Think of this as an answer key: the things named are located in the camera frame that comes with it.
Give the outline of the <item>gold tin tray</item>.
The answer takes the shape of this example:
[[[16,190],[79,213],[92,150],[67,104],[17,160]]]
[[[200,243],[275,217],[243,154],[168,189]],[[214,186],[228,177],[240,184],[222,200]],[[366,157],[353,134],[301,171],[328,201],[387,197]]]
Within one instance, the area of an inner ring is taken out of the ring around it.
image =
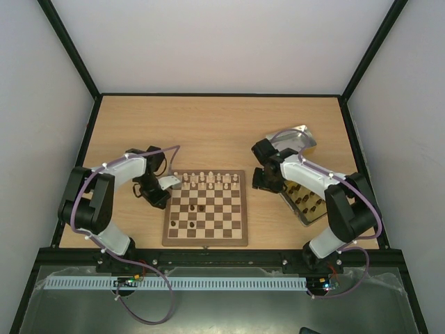
[[[286,181],[280,195],[304,226],[310,226],[327,215],[325,201],[301,184]]]

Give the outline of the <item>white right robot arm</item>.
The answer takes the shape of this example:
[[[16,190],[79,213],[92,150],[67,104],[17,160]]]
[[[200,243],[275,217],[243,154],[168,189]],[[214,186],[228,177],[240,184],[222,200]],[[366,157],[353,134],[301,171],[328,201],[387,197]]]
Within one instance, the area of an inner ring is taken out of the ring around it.
[[[327,258],[376,228],[382,232],[382,217],[373,191],[360,173],[344,175],[312,163],[302,150],[277,150],[267,138],[256,142],[251,151],[261,164],[254,170],[252,187],[289,196],[297,186],[313,192],[325,204],[328,227],[302,249],[305,268],[313,273],[327,265]]]

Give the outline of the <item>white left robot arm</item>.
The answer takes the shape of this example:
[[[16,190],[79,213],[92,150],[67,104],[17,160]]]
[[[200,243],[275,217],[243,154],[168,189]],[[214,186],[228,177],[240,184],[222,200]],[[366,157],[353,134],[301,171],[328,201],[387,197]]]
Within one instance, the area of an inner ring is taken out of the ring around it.
[[[135,248],[134,240],[112,222],[115,192],[131,181],[139,188],[138,198],[165,209],[169,186],[156,172],[166,160],[165,149],[130,149],[114,161],[96,168],[72,169],[58,208],[58,219],[100,247],[101,252],[126,258]]]

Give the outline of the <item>wooden chessboard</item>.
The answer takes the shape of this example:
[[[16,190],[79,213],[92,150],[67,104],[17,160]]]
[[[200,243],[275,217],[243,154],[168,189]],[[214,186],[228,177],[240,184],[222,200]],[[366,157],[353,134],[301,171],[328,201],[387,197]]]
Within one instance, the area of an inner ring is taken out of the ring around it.
[[[246,247],[248,211],[243,170],[175,170],[181,184],[170,190],[164,247]],[[189,207],[195,205],[195,211]],[[198,207],[205,206],[200,212]]]

